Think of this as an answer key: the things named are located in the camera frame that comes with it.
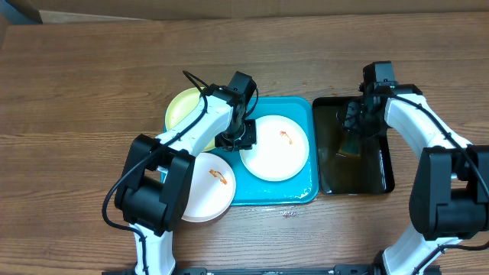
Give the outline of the yellow green sponge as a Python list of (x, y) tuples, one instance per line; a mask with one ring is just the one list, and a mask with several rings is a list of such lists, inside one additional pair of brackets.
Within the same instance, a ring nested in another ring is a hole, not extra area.
[(359, 138), (354, 134), (347, 134), (340, 143), (338, 154), (346, 157), (357, 157), (360, 155)]

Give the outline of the white plate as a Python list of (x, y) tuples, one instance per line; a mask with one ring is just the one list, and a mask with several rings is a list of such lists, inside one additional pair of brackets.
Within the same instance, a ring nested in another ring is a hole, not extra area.
[(182, 220), (199, 223), (219, 217), (231, 205), (235, 191), (235, 174), (229, 164), (217, 155), (201, 153)]
[(297, 175), (309, 158), (309, 140), (292, 119), (266, 115), (255, 120), (257, 142), (241, 150), (245, 168), (261, 180), (279, 182)]

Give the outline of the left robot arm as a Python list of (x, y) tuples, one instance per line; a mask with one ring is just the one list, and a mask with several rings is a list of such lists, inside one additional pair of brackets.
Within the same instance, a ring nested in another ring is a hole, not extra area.
[(192, 73), (198, 105), (170, 130), (131, 143), (121, 177), (102, 203), (104, 222), (134, 234), (137, 262), (129, 274), (175, 274), (173, 230), (188, 205), (197, 156), (209, 142), (228, 152), (257, 142), (248, 103), (258, 97), (251, 76), (236, 72), (226, 86), (208, 85)]

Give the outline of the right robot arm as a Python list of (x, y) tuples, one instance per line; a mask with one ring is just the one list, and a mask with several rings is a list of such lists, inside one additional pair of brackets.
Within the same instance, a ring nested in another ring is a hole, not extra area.
[(390, 61), (362, 70), (359, 97), (337, 114), (345, 130), (340, 153), (360, 152), (361, 138), (397, 131), (419, 160), (410, 194), (410, 225), (381, 252), (377, 274), (438, 274), (430, 264), (447, 250), (483, 251), (461, 241), (488, 230), (488, 147), (454, 132), (413, 84), (395, 80)]

